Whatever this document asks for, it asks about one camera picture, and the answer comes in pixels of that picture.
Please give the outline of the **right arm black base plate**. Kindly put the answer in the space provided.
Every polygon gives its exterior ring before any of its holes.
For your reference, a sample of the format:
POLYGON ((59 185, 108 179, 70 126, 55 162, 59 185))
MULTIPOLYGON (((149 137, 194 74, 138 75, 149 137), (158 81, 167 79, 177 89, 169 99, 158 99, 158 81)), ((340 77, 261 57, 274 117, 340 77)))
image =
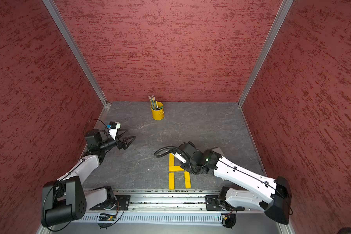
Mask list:
POLYGON ((219 200, 218 196, 206 195, 205 197, 206 210, 208 211, 244 211, 245 208, 238 206, 233 207, 229 205, 226 201, 219 200))

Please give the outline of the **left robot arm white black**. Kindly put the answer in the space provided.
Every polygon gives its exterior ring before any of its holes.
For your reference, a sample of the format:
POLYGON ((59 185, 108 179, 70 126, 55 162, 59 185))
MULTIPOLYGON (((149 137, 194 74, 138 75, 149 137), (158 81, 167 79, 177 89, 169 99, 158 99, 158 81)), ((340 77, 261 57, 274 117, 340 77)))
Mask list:
POLYGON ((88 210, 127 211, 130 196, 116 197, 110 186, 84 190, 83 184, 113 148, 126 150, 136 139, 125 137, 126 130, 109 124, 105 130, 84 134, 87 151, 65 175, 43 186, 41 224, 47 229, 82 219, 88 210))

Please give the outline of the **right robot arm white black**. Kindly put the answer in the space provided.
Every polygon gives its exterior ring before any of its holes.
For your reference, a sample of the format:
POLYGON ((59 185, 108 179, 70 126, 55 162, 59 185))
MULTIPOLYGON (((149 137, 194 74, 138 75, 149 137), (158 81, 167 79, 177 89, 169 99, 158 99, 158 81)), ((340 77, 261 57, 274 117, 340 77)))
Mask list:
POLYGON ((289 224, 293 212, 292 193, 290 184, 284 177, 274 179, 256 174, 234 164, 216 151, 202 152, 191 142, 181 144, 173 153, 182 162, 184 170, 194 175, 212 172, 214 176, 242 187, 253 193, 251 202, 263 210, 268 218, 280 224, 289 224))

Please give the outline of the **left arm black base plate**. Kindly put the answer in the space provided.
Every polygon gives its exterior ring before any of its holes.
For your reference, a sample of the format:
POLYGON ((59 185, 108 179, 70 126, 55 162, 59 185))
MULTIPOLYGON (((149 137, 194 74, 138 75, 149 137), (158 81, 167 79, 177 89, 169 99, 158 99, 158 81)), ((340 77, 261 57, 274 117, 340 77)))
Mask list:
POLYGON ((116 198, 110 201, 105 201, 92 207, 91 211, 127 211, 130 204, 130 195, 116 195, 116 198))

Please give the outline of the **yellow block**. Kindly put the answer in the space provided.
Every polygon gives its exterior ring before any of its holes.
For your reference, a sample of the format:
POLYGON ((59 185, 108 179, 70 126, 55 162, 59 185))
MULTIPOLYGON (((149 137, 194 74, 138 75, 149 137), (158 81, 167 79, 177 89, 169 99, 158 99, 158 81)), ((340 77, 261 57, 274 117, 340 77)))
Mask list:
POLYGON ((174 173, 169 173, 169 189, 170 190, 175 189, 175 175, 174 175, 174 173))
POLYGON ((169 167, 169 172, 182 172, 184 169, 181 166, 170 166, 169 167))
POLYGON ((175 165, 175 157, 172 153, 169 154, 169 167, 173 167, 175 165))
POLYGON ((191 189, 191 176, 190 176, 190 173, 187 171, 184 171, 184 181, 185 181, 185 188, 191 189))

